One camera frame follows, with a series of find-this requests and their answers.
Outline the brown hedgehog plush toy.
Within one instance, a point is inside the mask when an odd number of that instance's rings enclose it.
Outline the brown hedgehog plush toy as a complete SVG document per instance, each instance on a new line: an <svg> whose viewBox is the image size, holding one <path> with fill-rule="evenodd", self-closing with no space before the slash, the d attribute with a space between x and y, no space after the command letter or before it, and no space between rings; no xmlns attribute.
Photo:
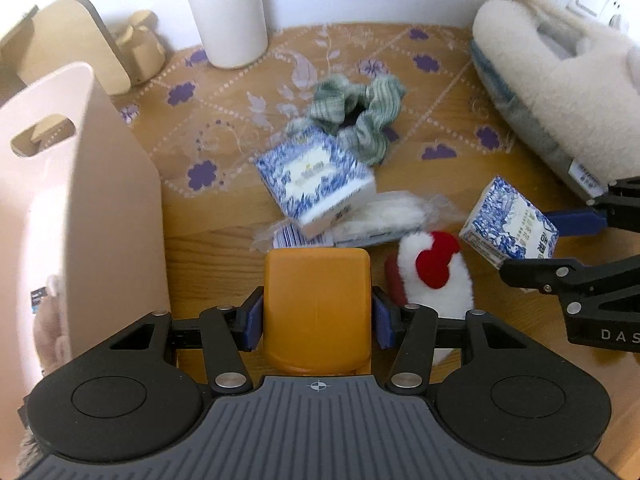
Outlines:
<svg viewBox="0 0 640 480"><path fill-rule="evenodd" d="M34 343L44 376L51 374L68 361L60 306L55 297L47 296L40 301L34 319ZM27 428L16 459L18 473L24 474L41 459L40 447L32 430Z"/></svg>

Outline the beige plastic storage bin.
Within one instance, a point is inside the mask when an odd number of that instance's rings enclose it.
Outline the beige plastic storage bin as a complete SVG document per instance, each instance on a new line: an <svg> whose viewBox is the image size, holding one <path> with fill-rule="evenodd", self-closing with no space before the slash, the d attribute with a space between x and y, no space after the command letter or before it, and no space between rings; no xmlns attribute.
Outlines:
<svg viewBox="0 0 640 480"><path fill-rule="evenodd" d="M160 176L92 67L66 65L1 109L1 474L16 475L40 381L32 294L79 356L169 306Z"/></svg>

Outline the orange plastic bottle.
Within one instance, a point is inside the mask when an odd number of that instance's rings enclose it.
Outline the orange plastic bottle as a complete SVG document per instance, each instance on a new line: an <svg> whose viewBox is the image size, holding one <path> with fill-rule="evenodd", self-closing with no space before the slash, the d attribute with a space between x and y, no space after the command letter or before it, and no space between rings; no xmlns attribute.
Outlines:
<svg viewBox="0 0 640 480"><path fill-rule="evenodd" d="M369 254L282 248L265 260L264 353L292 375L367 375L372 354Z"/></svg>

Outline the white wall socket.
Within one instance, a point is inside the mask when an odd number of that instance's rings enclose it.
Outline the white wall socket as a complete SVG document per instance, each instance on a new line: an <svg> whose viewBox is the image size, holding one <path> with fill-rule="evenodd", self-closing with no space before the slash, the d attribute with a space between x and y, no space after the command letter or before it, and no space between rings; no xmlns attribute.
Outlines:
<svg viewBox="0 0 640 480"><path fill-rule="evenodd" d="M566 8L581 18L589 18L621 32L626 30L622 0L570 0Z"/></svg>

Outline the cream fluffy slipper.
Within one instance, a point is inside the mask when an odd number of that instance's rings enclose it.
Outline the cream fluffy slipper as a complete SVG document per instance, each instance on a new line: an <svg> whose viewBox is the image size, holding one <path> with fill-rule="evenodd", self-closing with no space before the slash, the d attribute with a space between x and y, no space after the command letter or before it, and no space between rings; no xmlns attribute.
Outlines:
<svg viewBox="0 0 640 480"><path fill-rule="evenodd" d="M549 0L488 0L472 62L513 132L590 200L639 173L639 47Z"/></svg>

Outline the clear plastic packaged pad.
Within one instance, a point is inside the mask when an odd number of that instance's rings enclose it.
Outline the clear plastic packaged pad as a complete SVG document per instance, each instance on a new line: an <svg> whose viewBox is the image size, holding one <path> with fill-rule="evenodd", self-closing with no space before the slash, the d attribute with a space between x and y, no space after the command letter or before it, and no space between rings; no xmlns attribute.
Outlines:
<svg viewBox="0 0 640 480"><path fill-rule="evenodd" d="M277 248L366 248L396 242L418 231L442 230L462 220L462 210L446 196L385 192L314 237L305 236L288 220L277 222L257 232L250 249L265 254Z"/></svg>

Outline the blue white tissue pack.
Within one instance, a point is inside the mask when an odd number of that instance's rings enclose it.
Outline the blue white tissue pack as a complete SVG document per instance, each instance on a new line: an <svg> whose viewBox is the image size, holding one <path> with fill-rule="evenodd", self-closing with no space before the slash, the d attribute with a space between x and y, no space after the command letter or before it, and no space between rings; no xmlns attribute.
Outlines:
<svg viewBox="0 0 640 480"><path fill-rule="evenodd" d="M372 169L317 127L284 140L254 165L282 214L308 238L376 195Z"/></svg>
<svg viewBox="0 0 640 480"><path fill-rule="evenodd" d="M552 258L559 231L524 195L497 176L484 188L459 237L500 269L506 260Z"/></svg>

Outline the green striped scrunchie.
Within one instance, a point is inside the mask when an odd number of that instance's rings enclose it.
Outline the green striped scrunchie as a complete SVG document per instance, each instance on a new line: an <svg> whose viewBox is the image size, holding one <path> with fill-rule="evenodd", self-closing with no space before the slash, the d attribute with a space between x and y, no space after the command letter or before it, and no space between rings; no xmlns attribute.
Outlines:
<svg viewBox="0 0 640 480"><path fill-rule="evenodd" d="M360 162L375 166L386 156L390 141L384 130L399 116L405 94L406 88L394 75L355 84L335 74L314 87L306 114L292 119L284 131L296 136L308 128L319 128Z"/></svg>

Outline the wooden phone stand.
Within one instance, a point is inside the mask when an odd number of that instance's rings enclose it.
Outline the wooden phone stand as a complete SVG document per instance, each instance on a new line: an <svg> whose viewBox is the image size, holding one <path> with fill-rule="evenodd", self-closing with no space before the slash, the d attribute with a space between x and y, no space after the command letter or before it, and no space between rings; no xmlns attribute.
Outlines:
<svg viewBox="0 0 640 480"><path fill-rule="evenodd" d="M32 84L70 63L89 64L110 96L126 94L164 67L166 51L149 10L110 32L89 0L56 0L30 9L1 36L1 65Z"/></svg>

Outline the white thermos bottle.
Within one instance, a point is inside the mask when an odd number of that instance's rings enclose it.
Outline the white thermos bottle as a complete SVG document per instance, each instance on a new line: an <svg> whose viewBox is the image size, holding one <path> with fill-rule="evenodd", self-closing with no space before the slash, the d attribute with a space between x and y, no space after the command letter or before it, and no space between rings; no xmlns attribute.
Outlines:
<svg viewBox="0 0 640 480"><path fill-rule="evenodd" d="M189 0L208 62L224 70L247 66L268 48L262 0Z"/></svg>

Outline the floral transparent table mat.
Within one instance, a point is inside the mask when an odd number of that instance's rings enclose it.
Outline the floral transparent table mat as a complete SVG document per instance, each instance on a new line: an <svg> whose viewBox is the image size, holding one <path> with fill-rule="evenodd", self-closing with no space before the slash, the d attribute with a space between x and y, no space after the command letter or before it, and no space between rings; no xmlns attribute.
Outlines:
<svg viewBox="0 0 640 480"><path fill-rule="evenodd" d="M255 184L254 159L307 126L367 162L506 153L514 136L480 85L470 39L444 26L287 29L231 72L202 49L179 52L116 106L167 194L191 200Z"/></svg>

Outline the white plush red bow headband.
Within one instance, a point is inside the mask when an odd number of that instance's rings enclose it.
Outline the white plush red bow headband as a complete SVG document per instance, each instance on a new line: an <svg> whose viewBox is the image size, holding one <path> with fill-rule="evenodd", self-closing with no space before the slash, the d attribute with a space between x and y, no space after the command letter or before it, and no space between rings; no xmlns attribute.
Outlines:
<svg viewBox="0 0 640 480"><path fill-rule="evenodd" d="M434 309L440 318L464 320L474 308L473 284L454 235L414 232L404 236L384 264L387 296Z"/></svg>

